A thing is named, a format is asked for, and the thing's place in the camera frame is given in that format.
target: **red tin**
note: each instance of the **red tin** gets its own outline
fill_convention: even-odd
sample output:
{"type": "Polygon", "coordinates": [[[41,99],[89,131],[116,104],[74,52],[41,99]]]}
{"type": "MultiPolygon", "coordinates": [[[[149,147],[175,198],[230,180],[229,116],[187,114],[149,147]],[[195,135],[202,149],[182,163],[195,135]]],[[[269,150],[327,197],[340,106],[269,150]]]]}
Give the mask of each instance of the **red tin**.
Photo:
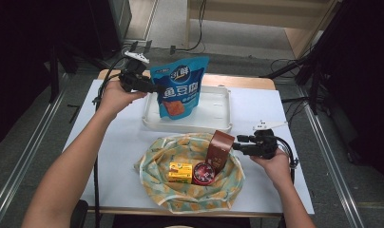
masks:
{"type": "Polygon", "coordinates": [[[192,176],[195,184],[210,185],[215,180],[215,169],[206,162],[200,162],[195,165],[192,176]]]}

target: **yellow box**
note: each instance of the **yellow box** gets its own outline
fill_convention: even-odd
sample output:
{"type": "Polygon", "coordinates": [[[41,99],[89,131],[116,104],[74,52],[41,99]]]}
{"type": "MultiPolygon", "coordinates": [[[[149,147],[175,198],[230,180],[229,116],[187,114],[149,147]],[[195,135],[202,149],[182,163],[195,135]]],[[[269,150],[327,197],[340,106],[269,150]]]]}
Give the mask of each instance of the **yellow box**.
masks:
{"type": "Polygon", "coordinates": [[[191,183],[192,164],[171,162],[169,164],[168,181],[191,183]]]}

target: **person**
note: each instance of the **person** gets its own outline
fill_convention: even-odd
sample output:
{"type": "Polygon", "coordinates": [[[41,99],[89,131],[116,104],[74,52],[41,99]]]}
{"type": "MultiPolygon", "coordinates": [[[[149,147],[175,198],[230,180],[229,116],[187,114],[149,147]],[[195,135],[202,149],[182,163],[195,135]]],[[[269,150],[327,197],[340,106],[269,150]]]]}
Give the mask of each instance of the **person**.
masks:
{"type": "MultiPolygon", "coordinates": [[[[125,92],[118,81],[107,84],[98,110],[42,178],[24,216],[23,228],[69,227],[109,124],[121,110],[145,95],[125,92]]],[[[287,227],[315,227],[289,180],[287,156],[278,151],[272,160],[251,159],[265,169],[278,190],[287,227]]]]}

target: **forearm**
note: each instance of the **forearm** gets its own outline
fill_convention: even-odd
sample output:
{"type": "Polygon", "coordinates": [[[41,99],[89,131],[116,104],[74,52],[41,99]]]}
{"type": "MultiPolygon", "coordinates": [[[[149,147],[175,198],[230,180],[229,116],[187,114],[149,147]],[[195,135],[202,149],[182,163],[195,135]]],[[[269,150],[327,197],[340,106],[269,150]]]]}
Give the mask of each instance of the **forearm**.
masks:
{"type": "Polygon", "coordinates": [[[316,227],[302,204],[301,199],[291,183],[277,187],[283,207],[283,215],[288,228],[316,227]]]}
{"type": "Polygon", "coordinates": [[[73,208],[81,197],[104,134],[113,118],[96,113],[85,129],[47,171],[29,206],[23,223],[34,227],[34,220],[69,221],[73,208]]]}

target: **floral cloth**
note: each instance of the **floral cloth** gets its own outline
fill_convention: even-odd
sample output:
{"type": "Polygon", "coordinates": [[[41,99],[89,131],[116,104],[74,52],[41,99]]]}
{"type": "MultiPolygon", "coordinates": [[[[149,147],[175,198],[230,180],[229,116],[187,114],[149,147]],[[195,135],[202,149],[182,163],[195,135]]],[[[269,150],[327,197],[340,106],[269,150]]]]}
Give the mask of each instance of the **floral cloth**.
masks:
{"type": "Polygon", "coordinates": [[[168,182],[170,162],[203,162],[212,134],[191,133],[159,138],[134,164],[149,197],[174,214],[229,210],[245,176],[240,161],[229,153],[228,161],[209,186],[168,182]]]}

